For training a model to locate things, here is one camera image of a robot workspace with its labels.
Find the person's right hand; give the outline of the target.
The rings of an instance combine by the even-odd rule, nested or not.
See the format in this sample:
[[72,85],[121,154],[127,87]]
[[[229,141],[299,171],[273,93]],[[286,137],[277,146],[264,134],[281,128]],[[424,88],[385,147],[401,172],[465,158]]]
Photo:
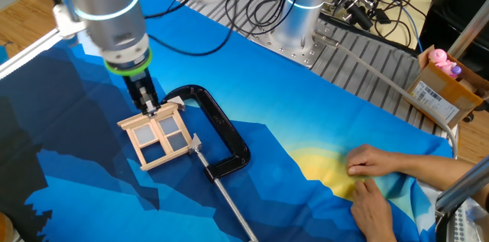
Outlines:
[[399,170],[398,154],[362,144],[346,156],[346,173],[349,176],[385,176]]

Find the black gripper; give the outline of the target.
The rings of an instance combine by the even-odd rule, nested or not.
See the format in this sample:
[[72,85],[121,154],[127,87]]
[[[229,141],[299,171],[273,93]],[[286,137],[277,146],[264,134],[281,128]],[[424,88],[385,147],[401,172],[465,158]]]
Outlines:
[[134,106],[143,115],[154,116],[160,108],[157,93],[148,69],[133,76],[124,76]]

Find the person's left hand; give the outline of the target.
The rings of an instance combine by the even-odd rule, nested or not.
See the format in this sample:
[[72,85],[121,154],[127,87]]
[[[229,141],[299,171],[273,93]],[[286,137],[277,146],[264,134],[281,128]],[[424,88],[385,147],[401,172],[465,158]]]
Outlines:
[[397,242],[391,206],[373,179],[355,182],[351,213],[368,242]]

